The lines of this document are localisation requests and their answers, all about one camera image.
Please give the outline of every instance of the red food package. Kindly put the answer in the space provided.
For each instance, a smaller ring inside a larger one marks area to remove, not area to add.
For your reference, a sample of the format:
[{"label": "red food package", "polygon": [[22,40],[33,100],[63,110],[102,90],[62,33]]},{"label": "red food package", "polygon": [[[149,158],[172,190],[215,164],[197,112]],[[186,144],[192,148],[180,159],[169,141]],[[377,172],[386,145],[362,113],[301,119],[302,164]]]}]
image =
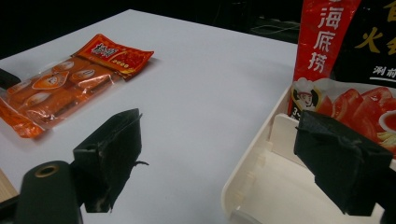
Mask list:
[{"label": "red food package", "polygon": [[329,115],[396,158],[396,1],[304,0],[289,115]]},{"label": "red food package", "polygon": [[96,35],[69,59],[0,92],[0,117],[20,137],[38,137],[115,81],[137,75],[153,53]]}]

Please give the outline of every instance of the white table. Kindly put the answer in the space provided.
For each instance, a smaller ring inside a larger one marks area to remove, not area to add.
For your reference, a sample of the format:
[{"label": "white table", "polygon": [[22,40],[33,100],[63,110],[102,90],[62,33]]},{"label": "white table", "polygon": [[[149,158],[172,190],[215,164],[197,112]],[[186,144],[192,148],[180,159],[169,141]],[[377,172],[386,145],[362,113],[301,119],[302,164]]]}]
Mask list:
[{"label": "white table", "polygon": [[149,166],[132,170],[112,213],[86,214],[81,207],[84,223],[227,223],[221,190],[291,83],[297,46],[127,10],[5,58],[0,67],[28,78],[98,33],[155,53],[139,76],[41,139],[21,139],[1,120],[0,168],[19,189],[28,170],[46,161],[71,162],[72,149],[105,120],[139,108],[139,160]]}]

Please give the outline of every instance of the hot pot seasoning packet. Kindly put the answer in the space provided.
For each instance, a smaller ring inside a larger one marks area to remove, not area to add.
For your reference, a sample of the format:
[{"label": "hot pot seasoning packet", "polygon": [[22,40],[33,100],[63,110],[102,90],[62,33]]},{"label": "hot pot seasoning packet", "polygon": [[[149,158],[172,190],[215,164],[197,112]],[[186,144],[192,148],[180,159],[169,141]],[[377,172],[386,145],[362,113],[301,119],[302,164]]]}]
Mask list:
[{"label": "hot pot seasoning packet", "polygon": [[96,35],[67,60],[0,91],[0,117],[20,137],[38,137],[116,81],[136,76],[153,53]]},{"label": "hot pot seasoning packet", "polygon": [[331,116],[396,159],[395,88],[395,0],[304,0],[291,117]]}]

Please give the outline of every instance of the white tray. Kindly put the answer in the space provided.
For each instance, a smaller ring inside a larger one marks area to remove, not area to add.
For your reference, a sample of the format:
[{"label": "white tray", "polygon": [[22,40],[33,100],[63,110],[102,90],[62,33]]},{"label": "white tray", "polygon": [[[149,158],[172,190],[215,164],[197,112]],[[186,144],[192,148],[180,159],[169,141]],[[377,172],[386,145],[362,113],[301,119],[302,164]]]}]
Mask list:
[{"label": "white tray", "polygon": [[379,223],[384,210],[378,204],[370,217],[344,215],[294,155],[298,121],[285,114],[289,96],[286,90],[224,186],[221,205],[230,222]]}]

